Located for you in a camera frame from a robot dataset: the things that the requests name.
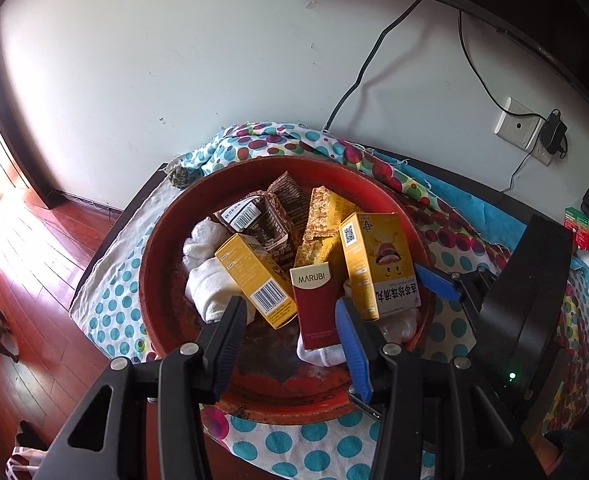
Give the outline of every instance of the polka dot fabric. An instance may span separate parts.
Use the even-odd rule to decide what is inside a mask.
[[[270,426],[206,406],[202,418],[206,431],[243,460],[285,478],[315,480],[367,480],[380,427],[362,412],[304,426]],[[434,463],[434,455],[425,452],[420,478],[434,475]]]
[[[156,357],[142,320],[138,296],[139,268],[152,229],[148,227],[126,260],[115,266],[85,330],[88,338],[110,358],[125,356],[139,363]]]
[[[189,182],[256,156],[301,155],[334,160],[374,177],[399,193],[414,219],[433,264],[447,272],[468,272],[479,266],[499,273],[510,258],[503,247],[482,240],[450,205],[406,176],[399,161],[383,162],[362,146],[316,132],[302,124],[246,123],[220,132],[206,146],[186,153],[168,165],[188,170]],[[164,183],[135,213],[144,215],[120,237],[128,240],[122,254],[97,278],[93,294],[79,294],[82,314],[73,318],[97,346],[110,356],[126,355],[134,361],[156,357],[150,346],[138,302],[138,275],[145,244],[163,210],[180,194]],[[570,377],[548,413],[550,428],[566,427],[589,402],[589,285],[572,275],[565,297],[559,338],[575,358]],[[465,355],[475,339],[460,304],[437,300],[434,324],[423,357],[447,362]],[[230,452],[284,478],[309,480],[366,480],[370,473],[379,424],[361,412],[304,426],[270,426],[227,415],[212,406],[202,408],[207,433]],[[434,475],[435,457],[423,452],[421,479]]]

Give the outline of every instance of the red bowl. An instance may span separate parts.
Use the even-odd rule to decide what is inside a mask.
[[[154,349],[165,356],[194,341],[202,322],[184,297],[186,277],[180,269],[184,240],[214,211],[254,190],[266,189],[284,171],[306,190],[326,186],[373,213],[394,212],[401,218],[412,259],[431,266],[413,221],[393,191],[357,171],[334,162],[298,156],[269,156],[233,164],[199,180],[184,191],[159,219],[143,254],[140,303]],[[434,296],[419,286],[417,334],[405,346],[413,349],[427,335],[434,316]],[[309,424],[352,412],[345,365],[316,367],[296,356],[296,321],[272,329],[257,314],[246,329],[228,392],[218,406],[227,413],[267,424]]]

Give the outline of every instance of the charger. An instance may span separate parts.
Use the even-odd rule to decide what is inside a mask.
[[[561,112],[559,110],[552,110],[539,132],[539,140],[550,155],[561,153],[561,158],[565,157],[567,153],[567,137],[565,136],[565,132],[567,132],[567,126],[561,120]],[[564,139],[565,148],[561,146]]]

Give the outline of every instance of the metal screw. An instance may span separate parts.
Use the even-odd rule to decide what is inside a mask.
[[[454,366],[456,366],[459,370],[467,370],[472,366],[472,362],[467,357],[459,356],[454,358]]]
[[[180,352],[183,355],[194,355],[199,351],[199,345],[196,343],[185,343],[181,345]]]
[[[128,360],[125,357],[117,357],[116,359],[112,359],[112,362],[110,363],[110,368],[118,372],[119,370],[127,368],[127,365]]]
[[[383,345],[383,353],[387,356],[399,355],[401,353],[401,347],[396,343],[386,343]]]

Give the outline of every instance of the wall outlet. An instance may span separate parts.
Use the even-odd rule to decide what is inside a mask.
[[[519,101],[511,97],[507,98],[504,108],[515,114],[532,113],[532,110],[526,108]],[[495,134],[528,153],[532,149],[533,143],[536,142],[532,156],[547,166],[552,160],[552,155],[537,140],[537,135],[543,123],[544,121],[536,116],[514,117],[503,112],[495,128]]]

